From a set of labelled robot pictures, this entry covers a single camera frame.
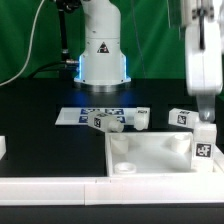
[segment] cable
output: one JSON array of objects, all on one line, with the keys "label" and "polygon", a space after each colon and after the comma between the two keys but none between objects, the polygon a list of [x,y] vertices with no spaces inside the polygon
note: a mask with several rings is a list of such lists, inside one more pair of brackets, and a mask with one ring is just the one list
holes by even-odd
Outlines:
[{"label": "cable", "polygon": [[134,0],[131,0],[132,19],[133,19],[133,24],[134,24],[134,29],[135,29],[135,37],[136,37],[138,52],[139,52],[140,59],[141,59],[143,75],[144,75],[144,78],[146,79],[145,64],[144,64],[144,58],[143,58],[141,45],[140,45],[140,41],[139,41],[137,23],[136,23],[135,12],[134,12],[134,5],[135,5]]},{"label": "cable", "polygon": [[66,64],[65,61],[51,62],[49,64],[46,64],[46,65],[43,65],[43,66],[39,67],[34,72],[32,72],[30,75],[28,75],[27,78],[32,79],[38,72],[41,72],[45,68],[49,68],[49,67],[55,66],[55,65],[65,65],[65,64]]},{"label": "cable", "polygon": [[61,70],[67,70],[67,69],[65,69],[64,67],[59,67],[59,68],[47,68],[47,69],[44,69],[44,70],[39,71],[38,73],[40,73],[40,72],[59,72],[59,71],[61,71]]},{"label": "cable", "polygon": [[21,69],[21,71],[15,75],[13,78],[9,79],[8,81],[6,82],[2,82],[0,83],[0,86],[4,86],[12,81],[14,81],[15,79],[17,79],[19,76],[21,76],[21,74],[25,71],[25,69],[27,68],[27,65],[29,64],[29,61],[30,61],[30,56],[31,56],[31,51],[32,51],[32,47],[33,47],[33,38],[34,38],[34,33],[35,33],[35,29],[36,29],[36,23],[37,23],[37,19],[38,19],[38,16],[40,14],[40,10],[44,4],[45,0],[42,0],[38,9],[37,9],[37,12],[36,12],[36,15],[35,15],[35,18],[34,18],[34,22],[33,22],[33,27],[32,27],[32,31],[31,31],[31,35],[30,35],[30,44],[29,44],[29,50],[28,50],[28,54],[27,54],[27,58],[26,58],[26,61],[25,61],[25,64],[23,66],[23,68]]}]

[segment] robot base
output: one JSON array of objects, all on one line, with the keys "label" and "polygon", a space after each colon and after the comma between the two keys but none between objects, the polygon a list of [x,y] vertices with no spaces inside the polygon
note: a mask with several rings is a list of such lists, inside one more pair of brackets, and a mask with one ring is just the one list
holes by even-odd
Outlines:
[{"label": "robot base", "polygon": [[74,87],[75,88],[84,89],[84,90],[96,92],[96,93],[115,92],[115,91],[119,91],[122,89],[130,88],[130,86],[131,86],[131,78],[127,78],[122,83],[115,84],[115,85],[90,85],[90,84],[86,84],[84,82],[80,82],[80,80],[77,78],[74,79]]}]

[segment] white plastic tray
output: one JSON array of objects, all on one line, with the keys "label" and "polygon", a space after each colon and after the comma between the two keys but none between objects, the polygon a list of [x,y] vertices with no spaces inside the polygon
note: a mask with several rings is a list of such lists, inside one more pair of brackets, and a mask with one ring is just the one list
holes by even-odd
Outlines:
[{"label": "white plastic tray", "polygon": [[[107,171],[110,177],[139,177],[149,174],[192,173],[191,150],[180,154],[171,150],[172,137],[179,133],[107,133],[106,160]],[[111,139],[117,135],[124,135],[129,142],[128,152],[117,154],[112,150]],[[224,156],[216,148],[215,165],[222,171]],[[135,173],[116,172],[117,164],[132,164],[136,167]]]}]

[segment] white plastic block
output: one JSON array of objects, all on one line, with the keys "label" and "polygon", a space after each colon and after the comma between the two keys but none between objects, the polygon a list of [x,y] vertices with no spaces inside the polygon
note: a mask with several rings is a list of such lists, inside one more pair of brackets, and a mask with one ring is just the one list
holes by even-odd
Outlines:
[{"label": "white plastic block", "polygon": [[134,128],[138,131],[148,129],[150,117],[150,108],[148,107],[137,107],[134,115]]},{"label": "white plastic block", "polygon": [[172,125],[194,129],[195,124],[199,121],[200,119],[198,112],[176,108],[169,112],[169,124]]},{"label": "white plastic block", "polygon": [[215,124],[197,123],[194,128],[194,141],[216,143],[217,128]]},{"label": "white plastic block", "polygon": [[111,114],[93,111],[88,113],[88,126],[103,132],[122,132],[124,124]]},{"label": "white plastic block", "polygon": [[6,153],[5,137],[0,136],[0,160]]}]

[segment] white box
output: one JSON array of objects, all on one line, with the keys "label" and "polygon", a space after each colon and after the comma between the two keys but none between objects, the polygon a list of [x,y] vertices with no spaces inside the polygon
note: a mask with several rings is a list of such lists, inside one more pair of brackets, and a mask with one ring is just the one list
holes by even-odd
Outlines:
[{"label": "white box", "polygon": [[217,128],[215,124],[197,123],[194,128],[194,141],[216,143]]},{"label": "white box", "polygon": [[214,149],[215,145],[212,143],[194,142],[191,169],[195,172],[213,172]]},{"label": "white box", "polygon": [[[106,155],[109,177],[139,177],[161,173],[191,172],[191,151],[180,154],[172,151],[172,138],[180,133],[122,133],[128,139],[126,154],[113,153],[111,139],[117,133],[106,133]],[[123,172],[115,172],[117,164],[126,164]]]},{"label": "white box", "polygon": [[185,127],[185,128],[192,128],[197,122],[199,122],[199,113],[188,111],[188,110],[181,110],[181,109],[172,109],[169,112],[169,124]]},{"label": "white box", "polygon": [[137,107],[134,115],[134,128],[138,131],[148,129],[150,119],[149,107]]}]

